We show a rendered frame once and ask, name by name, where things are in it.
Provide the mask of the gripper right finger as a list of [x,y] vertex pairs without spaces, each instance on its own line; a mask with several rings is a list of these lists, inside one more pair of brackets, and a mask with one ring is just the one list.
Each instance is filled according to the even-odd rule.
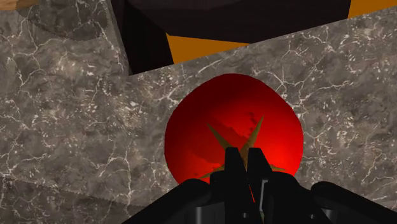
[[308,190],[250,148],[247,175],[265,224],[397,224],[397,212],[328,181]]

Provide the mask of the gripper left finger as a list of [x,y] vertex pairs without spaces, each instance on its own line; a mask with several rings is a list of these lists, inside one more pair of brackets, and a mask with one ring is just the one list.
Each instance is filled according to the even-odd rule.
[[252,197],[237,148],[210,182],[187,179],[122,224],[252,224]]

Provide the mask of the red tomato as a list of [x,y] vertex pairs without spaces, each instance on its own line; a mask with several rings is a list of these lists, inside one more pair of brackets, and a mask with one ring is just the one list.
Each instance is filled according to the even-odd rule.
[[225,152],[213,132],[242,148],[256,126],[254,146],[268,162],[295,175],[303,154],[303,132],[292,107],[264,82],[245,74],[223,74],[190,92],[172,112],[164,155],[177,183],[224,164]]

